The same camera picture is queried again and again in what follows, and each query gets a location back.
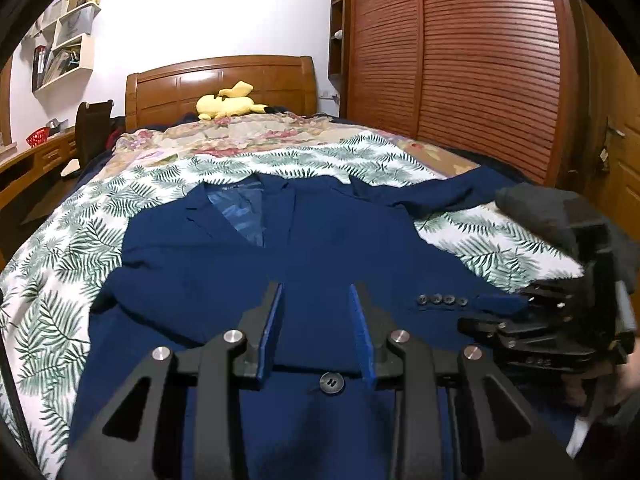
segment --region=red basket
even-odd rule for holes
[[[35,148],[38,144],[42,144],[45,140],[47,140],[47,137],[49,137],[50,130],[51,128],[49,128],[48,126],[36,130],[29,137],[27,137],[27,144],[32,148]]]

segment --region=wooden headboard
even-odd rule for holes
[[[284,106],[298,115],[316,113],[316,75],[309,56],[228,56],[185,61],[127,77],[127,130],[172,124],[196,111],[203,95],[238,81],[254,87],[257,104]]]

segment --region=suit button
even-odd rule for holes
[[[339,394],[344,389],[344,377],[334,372],[327,372],[320,377],[320,389],[327,395]]]

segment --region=yellow plush toy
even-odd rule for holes
[[[266,105],[257,105],[247,97],[254,87],[240,81],[233,88],[226,88],[218,92],[218,97],[205,95],[196,104],[198,118],[202,121],[221,119],[234,115],[244,115],[250,112],[263,114]]]

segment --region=wooden wardrobe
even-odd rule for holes
[[[346,117],[571,187],[570,0],[350,0]]]

